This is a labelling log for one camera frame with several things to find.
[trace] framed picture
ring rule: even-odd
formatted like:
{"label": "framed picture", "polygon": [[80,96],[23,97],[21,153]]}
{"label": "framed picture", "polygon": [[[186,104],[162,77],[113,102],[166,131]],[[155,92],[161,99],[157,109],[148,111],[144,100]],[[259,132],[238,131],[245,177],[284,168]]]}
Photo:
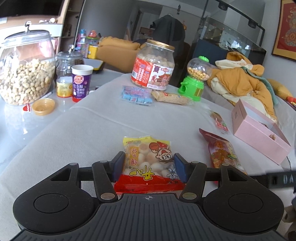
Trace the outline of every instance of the framed picture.
{"label": "framed picture", "polygon": [[272,55],[296,61],[296,3],[293,0],[281,0]]}

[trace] pink box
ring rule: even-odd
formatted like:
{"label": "pink box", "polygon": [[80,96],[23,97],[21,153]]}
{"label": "pink box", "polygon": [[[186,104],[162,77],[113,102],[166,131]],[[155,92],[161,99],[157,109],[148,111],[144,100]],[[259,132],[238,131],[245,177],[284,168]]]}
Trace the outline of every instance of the pink box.
{"label": "pink box", "polygon": [[231,116],[233,134],[275,163],[281,164],[291,151],[277,124],[248,103],[239,100]]}

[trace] white tabletop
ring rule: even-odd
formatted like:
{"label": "white tabletop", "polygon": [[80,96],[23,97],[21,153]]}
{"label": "white tabletop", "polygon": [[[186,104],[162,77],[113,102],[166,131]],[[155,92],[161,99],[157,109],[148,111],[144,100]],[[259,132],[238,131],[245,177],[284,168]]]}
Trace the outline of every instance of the white tabletop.
{"label": "white tabletop", "polygon": [[[121,75],[122,73],[108,69],[94,73],[89,89],[94,90],[96,86],[102,86]],[[23,106],[8,105],[0,98],[0,174],[15,155],[37,134],[75,104],[72,98],[59,98],[56,93],[48,98],[55,100],[56,108],[54,112],[46,116],[37,116],[33,111],[24,112]]]}
{"label": "white tabletop", "polygon": [[[14,237],[19,228],[12,213],[14,200],[25,190],[71,162],[89,167],[99,160],[111,160],[124,150],[127,137],[151,135],[171,141],[173,153],[187,161],[200,161],[212,166],[208,143],[199,128],[220,135],[231,142],[234,151],[249,175],[283,171],[282,167],[239,140],[232,134],[231,112],[202,99],[191,106],[154,102],[141,106],[120,100],[123,85],[133,85],[130,74],[117,78],[88,95],[53,121],[37,135],[0,175],[0,240]],[[177,88],[169,86],[168,92]],[[230,130],[221,134],[215,127],[209,110],[218,112]],[[95,196],[91,182],[82,188]],[[206,182],[204,195],[217,188]],[[293,191],[283,190],[280,198],[291,202]]]}

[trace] paper cup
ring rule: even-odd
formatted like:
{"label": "paper cup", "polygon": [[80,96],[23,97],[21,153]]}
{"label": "paper cup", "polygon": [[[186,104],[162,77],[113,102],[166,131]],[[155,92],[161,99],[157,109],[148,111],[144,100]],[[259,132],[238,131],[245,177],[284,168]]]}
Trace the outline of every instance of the paper cup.
{"label": "paper cup", "polygon": [[94,68],[90,65],[84,64],[74,65],[71,68],[73,83],[72,100],[74,102],[78,102],[87,96],[91,81],[91,74]]}

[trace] green gumball machine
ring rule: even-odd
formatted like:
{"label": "green gumball machine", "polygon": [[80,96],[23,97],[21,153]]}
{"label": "green gumball machine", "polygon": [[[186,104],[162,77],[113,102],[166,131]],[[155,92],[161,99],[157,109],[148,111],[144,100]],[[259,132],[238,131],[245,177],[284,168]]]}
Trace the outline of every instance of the green gumball machine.
{"label": "green gumball machine", "polygon": [[188,75],[181,82],[178,92],[194,101],[200,101],[204,82],[207,81],[212,74],[212,67],[209,60],[204,56],[193,58],[187,65]]}

